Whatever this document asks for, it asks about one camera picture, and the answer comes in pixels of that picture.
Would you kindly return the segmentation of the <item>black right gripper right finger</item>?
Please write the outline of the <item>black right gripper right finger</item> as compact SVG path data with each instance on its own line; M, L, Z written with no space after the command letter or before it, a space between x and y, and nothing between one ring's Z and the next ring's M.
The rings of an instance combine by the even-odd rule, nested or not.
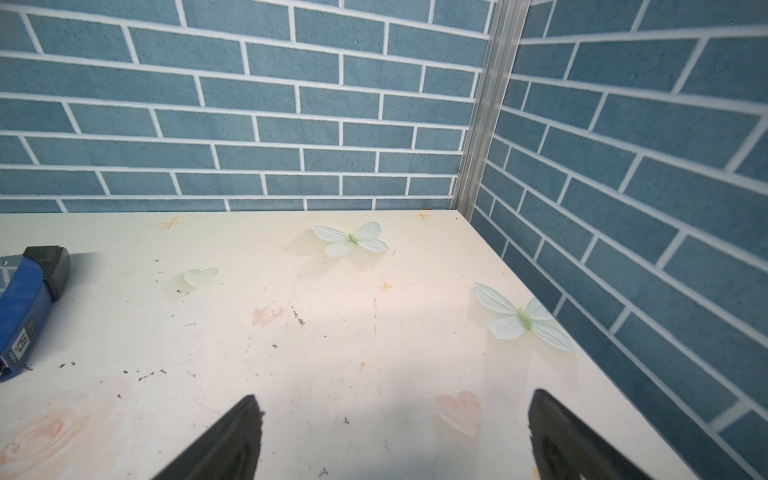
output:
M650 480L646 472L544 389L534 391L528 420L542 479Z

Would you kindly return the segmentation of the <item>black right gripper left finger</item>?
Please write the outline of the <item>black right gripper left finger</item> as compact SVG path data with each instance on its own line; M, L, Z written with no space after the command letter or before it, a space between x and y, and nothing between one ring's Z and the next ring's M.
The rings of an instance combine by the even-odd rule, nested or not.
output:
M255 478L261 451L263 412L254 395L237 402L155 479Z

